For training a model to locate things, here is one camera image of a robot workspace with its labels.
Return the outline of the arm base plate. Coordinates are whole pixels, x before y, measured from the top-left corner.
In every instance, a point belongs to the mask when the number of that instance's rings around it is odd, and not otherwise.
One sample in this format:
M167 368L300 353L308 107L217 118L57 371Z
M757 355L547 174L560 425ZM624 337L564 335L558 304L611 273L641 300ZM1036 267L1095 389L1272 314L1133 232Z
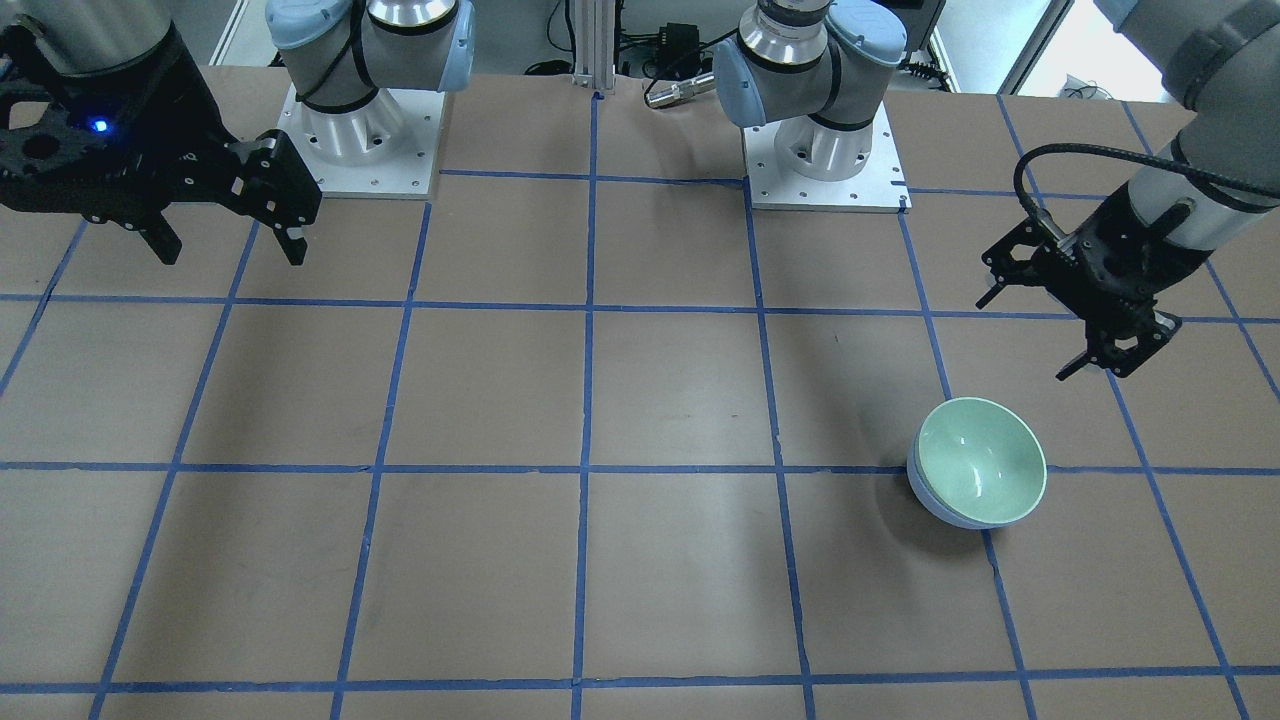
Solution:
M797 117L742 131L755 210L901 213L913 208L884 104L873 122L836 131Z
M325 114L289 87L285 132L325 199L429 201L439 167L449 94L381 88L364 108Z

